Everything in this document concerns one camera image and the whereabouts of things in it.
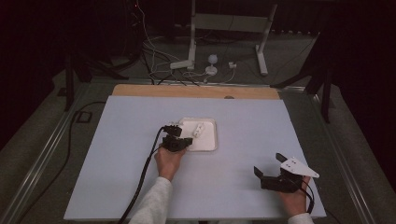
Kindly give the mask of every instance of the floor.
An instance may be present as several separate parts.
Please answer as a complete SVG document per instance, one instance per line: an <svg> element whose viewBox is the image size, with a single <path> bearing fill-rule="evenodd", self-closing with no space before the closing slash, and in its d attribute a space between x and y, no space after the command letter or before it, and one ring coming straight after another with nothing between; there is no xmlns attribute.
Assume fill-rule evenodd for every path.
<svg viewBox="0 0 396 224"><path fill-rule="evenodd" d="M213 36L206 38L216 44L208 45L207 41L198 40L194 74L186 73L187 70L184 69L171 74L169 62L161 55L161 52L166 53L172 61L187 59L188 37L167 40L160 36L151 36L150 42L145 42L148 49L146 58L151 71L157 73L148 75L143 60L119 71L121 75L129 78L126 81L114 80L94 71L96 75L91 83L76 81L77 100L72 111L90 102L105 101L118 83L150 84L153 79L155 84L161 82L163 85L184 83L268 87L296 75L315 44L315 38L310 35L270 34L264 49L269 75L263 77L259 74L254 55L254 47L260 42L260 36L237 35L239 34L223 37L220 42L226 42L225 44L219 43L219 39ZM156 55L159 58L150 55L152 50L149 49L154 48L158 50ZM210 54L218 55L215 66L219 72L213 77L202 76L205 68L209 66L207 57ZM122 60L114 58L114 63ZM230 69L228 62L236 63L236 68ZM336 217L341 223L392 223L396 214L396 196L339 90L332 86L329 111L331 123L326 124L318 113L320 92L318 96L303 92L308 81L309 78L305 78L294 83L292 87L280 91L280 96L290 112L308 163L323 174L318 180L318 188L328 209L328 216L318 218L315 222L338 223L334 218ZM90 105L87 110L93 113L92 121L87 124L74 124L69 133L71 113L64 112L65 99L56 95L64 87L64 72L54 78L54 83L54 92L0 151L0 214L10 216L12 213L7 212L7 207L14 204L12 208L16 208L14 211L17 215L21 215L26 211L27 206L24 205L33 204L21 223L75 223L63 220L64 210L103 111L103 105ZM46 193L39 196L64 163L69 134L72 136L70 159ZM42 151L48 152L49 160L44 164L46 169L43 167L32 171L31 167ZM19 187L26 187L22 184L26 174L35 176L32 180L35 187L28 188L24 197L20 195L18 199L21 204L15 205L12 200L21 193ZM256 220L254 223L286 222L286 219L282 219Z"/></svg>

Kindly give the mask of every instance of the plug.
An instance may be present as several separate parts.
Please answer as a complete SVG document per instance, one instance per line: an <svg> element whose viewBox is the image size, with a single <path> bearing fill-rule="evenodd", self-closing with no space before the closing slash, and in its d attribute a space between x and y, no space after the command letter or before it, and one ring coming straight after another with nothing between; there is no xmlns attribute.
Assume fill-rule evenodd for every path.
<svg viewBox="0 0 396 224"><path fill-rule="evenodd" d="M230 68L235 68L236 67L236 63L233 63L233 62L229 62L228 65L230 66Z"/></svg>

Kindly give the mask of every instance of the long-sleeved shirt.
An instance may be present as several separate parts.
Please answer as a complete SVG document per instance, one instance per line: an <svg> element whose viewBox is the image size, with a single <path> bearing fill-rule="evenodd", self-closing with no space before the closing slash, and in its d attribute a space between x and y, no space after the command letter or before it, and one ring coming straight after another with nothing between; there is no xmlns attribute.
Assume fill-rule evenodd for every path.
<svg viewBox="0 0 396 224"><path fill-rule="evenodd" d="M129 224L160 224L166 222L168 206L172 197L172 184L163 177L157 177L155 184L143 197L142 202ZM304 213L289 218L288 224L313 224L311 216Z"/></svg>

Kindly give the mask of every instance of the person's left hand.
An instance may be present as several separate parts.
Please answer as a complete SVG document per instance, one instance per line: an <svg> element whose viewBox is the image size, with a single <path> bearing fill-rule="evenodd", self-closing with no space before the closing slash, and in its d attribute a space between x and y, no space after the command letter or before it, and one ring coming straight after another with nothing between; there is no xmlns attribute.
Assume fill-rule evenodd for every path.
<svg viewBox="0 0 396 224"><path fill-rule="evenodd" d="M185 153L186 149L178 152L171 152L164 147L160 147L154 156L155 161L157 162L159 176L172 181L178 167L180 166L181 158Z"/></svg>

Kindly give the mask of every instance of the gray carpet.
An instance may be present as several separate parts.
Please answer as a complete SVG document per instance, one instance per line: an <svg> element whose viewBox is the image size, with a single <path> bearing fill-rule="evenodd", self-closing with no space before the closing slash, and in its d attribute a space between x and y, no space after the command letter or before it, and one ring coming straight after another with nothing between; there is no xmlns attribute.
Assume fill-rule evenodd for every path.
<svg viewBox="0 0 396 224"><path fill-rule="evenodd" d="M217 53L220 73L211 77L208 85L217 85L230 78L230 74L227 74L228 62L237 63L234 78L228 84L260 86L273 84L297 74L315 42L311 36L306 35L270 35L264 50L270 75L261 77L253 50L259 40L258 36L250 36L249 39L230 45L198 46L197 66L194 72L202 73L208 66L207 56ZM179 37L174 42L163 38L152 42L157 50L175 55L179 59L186 59L188 41L186 37ZM156 63L163 62L158 58L155 60ZM159 71L162 69L167 70L168 67L159 66ZM120 73L130 77L130 80L126 82L149 84L147 69L141 62L137 62ZM177 79L192 85L188 80L183 79L180 73L174 73L174 75ZM154 78L156 82L166 77L166 74L157 76L158 78ZM173 77L163 84L180 84L174 79ZM204 77L196 77L196 79L198 84L204 85L202 83ZM303 87L308 80L309 78L293 85ZM65 116L63 112L65 99L56 96L59 88L64 86L64 73L55 77L54 82L56 90L47 97L33 116L0 151L0 214L6 211L36 157L46 147L52 132L56 130L56 125ZM117 83L120 82L97 74L91 84L80 85L79 89L83 91L80 92L81 97L76 102L75 108L94 101L105 101ZM300 91L282 91L280 95L290 112L291 121L309 165L315 167L321 175L317 184L324 206L338 217L341 223L363 223L361 212L352 195L356 191L349 186L349 180L342 172L345 167L340 166L340 158L337 157L337 151L334 151L334 148L338 147L342 150L343 158L348 164L347 168L350 169L356 181L355 186L359 187L359 193L370 208L375 222L393 223L394 214L396 214L394 191L376 163L356 121L342 100L339 90L332 87L331 124L324 124L318 115L315 96L306 95ZM91 105L86 110L93 113L93 119L90 123L73 125L72 153L69 163L46 194L27 213L22 223L74 223L64 221L63 215L100 119L103 105ZM67 130L59 139L47 168L37 181L26 204L31 204L62 166L67 150ZM331 215L318 218L315 222L337 223ZM286 219L256 221L255 223L286 223Z"/></svg>

